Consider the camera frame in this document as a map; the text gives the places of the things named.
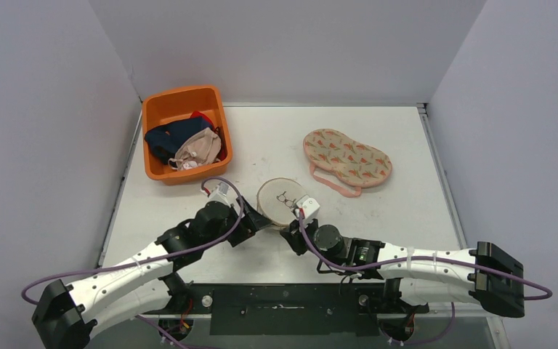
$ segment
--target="black metal base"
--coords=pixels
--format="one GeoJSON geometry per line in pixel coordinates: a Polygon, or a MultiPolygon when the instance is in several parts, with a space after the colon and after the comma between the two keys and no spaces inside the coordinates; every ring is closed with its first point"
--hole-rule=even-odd
{"type": "MultiPolygon", "coordinates": [[[[405,314],[405,306],[382,302],[382,283],[338,284],[192,284],[191,315],[211,314],[211,335],[302,335],[351,332],[356,336],[378,336],[372,316],[405,314]],[[371,306],[359,305],[366,295],[371,306]],[[212,297],[204,307],[202,298],[212,297]]],[[[182,304],[171,303],[152,314],[180,313],[182,304]]],[[[427,313],[428,306],[417,313],[427,313]]]]}

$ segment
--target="black bracket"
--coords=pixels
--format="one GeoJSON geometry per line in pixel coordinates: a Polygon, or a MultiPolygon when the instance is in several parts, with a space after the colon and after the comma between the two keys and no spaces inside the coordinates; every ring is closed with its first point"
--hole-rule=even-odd
{"type": "Polygon", "coordinates": [[[84,323],[63,281],[50,283],[41,294],[31,320],[46,349],[79,349],[89,344],[92,320],[84,323]]]}
{"type": "MultiPolygon", "coordinates": [[[[317,230],[318,220],[313,220],[304,231],[307,233],[311,241],[313,241],[313,235],[317,230]]],[[[294,251],[297,256],[309,251],[307,243],[304,242],[304,238],[300,233],[298,220],[293,220],[292,223],[290,223],[290,226],[282,229],[279,234],[288,242],[292,251],[294,251]]]]}
{"type": "MultiPolygon", "coordinates": [[[[477,265],[523,277],[523,264],[495,244],[479,241],[477,248],[470,250],[469,254],[476,257],[477,265]]],[[[507,318],[525,316],[523,284],[481,270],[469,274],[468,279],[475,283],[475,290],[469,294],[484,310],[507,318]]]]}
{"type": "MultiPolygon", "coordinates": [[[[240,219],[240,224],[236,230],[227,238],[227,242],[229,242],[232,247],[239,245],[248,238],[255,236],[258,231],[272,225],[272,221],[256,211],[247,200],[243,198],[243,201],[245,205],[243,207],[243,218],[240,219]]],[[[227,226],[231,227],[234,225],[237,218],[238,213],[234,210],[234,207],[231,207],[230,219],[228,220],[227,226]]]]}

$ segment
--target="orange plastic bin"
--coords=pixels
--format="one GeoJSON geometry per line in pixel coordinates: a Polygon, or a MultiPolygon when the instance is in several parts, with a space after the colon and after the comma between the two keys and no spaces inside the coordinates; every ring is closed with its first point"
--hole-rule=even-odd
{"type": "Polygon", "coordinates": [[[227,164],[232,160],[232,143],[230,132],[225,121],[225,113],[219,90],[214,86],[189,86],[171,89],[150,96],[142,103],[142,132],[154,127],[168,124],[182,119],[188,119],[191,113],[199,111],[208,116],[215,127],[219,127],[219,136],[227,156],[224,160],[210,165],[175,171],[164,165],[153,156],[148,144],[144,142],[145,170],[151,180],[160,180],[167,185],[175,185],[210,176],[218,176],[227,170],[227,164]]]}

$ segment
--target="elastic strap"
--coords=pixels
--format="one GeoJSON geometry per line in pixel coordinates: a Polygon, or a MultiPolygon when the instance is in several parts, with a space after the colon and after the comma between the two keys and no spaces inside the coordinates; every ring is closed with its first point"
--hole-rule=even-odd
{"type": "Polygon", "coordinates": [[[174,154],[174,158],[168,159],[168,165],[169,165],[172,169],[178,170],[178,169],[179,169],[178,167],[174,167],[174,165],[172,165],[173,163],[174,163],[174,164],[177,164],[177,160],[176,160],[175,158],[176,158],[176,154],[174,154]]]}
{"type": "Polygon", "coordinates": [[[347,190],[346,188],[343,188],[340,185],[337,185],[337,184],[331,182],[330,180],[327,180],[327,179],[324,179],[322,177],[319,177],[319,176],[315,175],[315,167],[317,167],[317,166],[315,166],[314,163],[311,163],[311,165],[309,166],[309,173],[311,173],[311,175],[313,176],[313,179],[317,180],[318,182],[320,182],[322,184],[326,184],[327,186],[336,190],[337,192],[339,192],[341,195],[345,196],[346,198],[357,198],[362,193],[362,188],[356,187],[354,189],[354,192],[352,193],[349,190],[347,190]]]}

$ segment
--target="white cloth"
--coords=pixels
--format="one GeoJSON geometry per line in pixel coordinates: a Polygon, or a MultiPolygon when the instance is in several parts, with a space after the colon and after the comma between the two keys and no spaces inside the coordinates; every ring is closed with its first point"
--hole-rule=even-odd
{"type": "Polygon", "coordinates": [[[198,166],[208,165],[215,161],[220,150],[221,138],[207,127],[188,139],[169,162],[176,163],[176,169],[179,171],[187,169],[183,165],[191,164],[191,161],[198,166]]]}

